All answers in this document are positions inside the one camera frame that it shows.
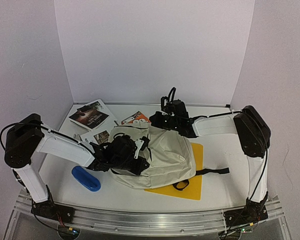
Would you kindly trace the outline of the blue glasses case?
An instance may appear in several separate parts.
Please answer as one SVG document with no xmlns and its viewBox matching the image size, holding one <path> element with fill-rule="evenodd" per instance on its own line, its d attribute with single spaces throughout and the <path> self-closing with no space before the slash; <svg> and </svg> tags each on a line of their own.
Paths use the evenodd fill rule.
<svg viewBox="0 0 300 240">
<path fill-rule="evenodd" d="M 75 166 L 71 170 L 71 174 L 82 186 L 84 186 L 89 191 L 97 192 L 101 189 L 100 181 L 89 172 L 87 172 L 83 167 Z"/>
</svg>

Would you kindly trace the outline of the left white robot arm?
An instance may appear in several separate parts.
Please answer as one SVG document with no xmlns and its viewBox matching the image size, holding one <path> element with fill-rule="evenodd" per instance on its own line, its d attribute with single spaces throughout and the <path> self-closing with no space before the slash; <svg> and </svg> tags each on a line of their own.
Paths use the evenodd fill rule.
<svg viewBox="0 0 300 240">
<path fill-rule="evenodd" d="M 38 210 L 47 218 L 54 217 L 58 210 L 52 203 L 51 191 L 39 169 L 32 164 L 34 155 L 54 156 L 90 171 L 119 169 L 138 176 L 150 166 L 141 156 L 149 142 L 145 136 L 132 139 L 126 133 L 119 133 L 111 142 L 85 143 L 44 125 L 37 113 L 8 124 L 0 131 L 5 164 L 12 169 Z"/>
</svg>

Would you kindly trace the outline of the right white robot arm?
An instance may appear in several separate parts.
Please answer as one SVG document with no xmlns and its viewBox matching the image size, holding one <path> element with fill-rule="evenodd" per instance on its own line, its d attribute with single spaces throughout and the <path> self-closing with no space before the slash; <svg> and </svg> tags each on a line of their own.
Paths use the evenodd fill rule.
<svg viewBox="0 0 300 240">
<path fill-rule="evenodd" d="M 241 110 L 193 117 L 189 117 L 187 112 L 179 114 L 173 111 L 156 111 L 149 120 L 153 127 L 176 131 L 188 139 L 209 135 L 237 135 L 243 154 L 248 160 L 248 202 L 262 204 L 267 200 L 271 130 L 252 105 Z"/>
</svg>

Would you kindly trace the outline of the silver metal stapler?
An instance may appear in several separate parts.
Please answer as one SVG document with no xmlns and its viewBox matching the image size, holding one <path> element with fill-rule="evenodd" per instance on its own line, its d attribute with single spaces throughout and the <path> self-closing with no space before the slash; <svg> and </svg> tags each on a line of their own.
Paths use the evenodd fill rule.
<svg viewBox="0 0 300 240">
<path fill-rule="evenodd" d="M 81 140 L 81 136 L 79 134 L 74 134 L 73 138 L 79 141 Z"/>
</svg>

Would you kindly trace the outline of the beige canvas backpack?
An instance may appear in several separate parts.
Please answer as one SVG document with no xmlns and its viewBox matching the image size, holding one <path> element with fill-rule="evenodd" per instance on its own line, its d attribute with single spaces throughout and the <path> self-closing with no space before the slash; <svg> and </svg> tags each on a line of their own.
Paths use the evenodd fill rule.
<svg viewBox="0 0 300 240">
<path fill-rule="evenodd" d="M 229 168 L 196 170 L 193 147 L 190 141 L 173 130 L 151 126 L 149 122 L 115 126 L 109 135 L 113 141 L 119 134 L 130 136 L 133 141 L 146 137 L 148 147 L 139 152 L 149 167 L 140 175 L 127 170 L 111 169 L 113 179 L 132 189 L 155 189 L 177 184 L 197 175 L 228 174 Z"/>
</svg>

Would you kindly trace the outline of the white Decorate furniture book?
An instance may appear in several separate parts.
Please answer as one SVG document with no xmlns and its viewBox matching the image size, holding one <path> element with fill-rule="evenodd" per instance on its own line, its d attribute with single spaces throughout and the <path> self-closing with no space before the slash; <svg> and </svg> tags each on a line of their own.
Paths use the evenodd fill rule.
<svg viewBox="0 0 300 240">
<path fill-rule="evenodd" d="M 80 136 L 81 140 L 86 143 L 95 143 L 101 145 L 107 143 L 110 138 L 109 130 L 97 130 L 84 133 Z"/>
</svg>

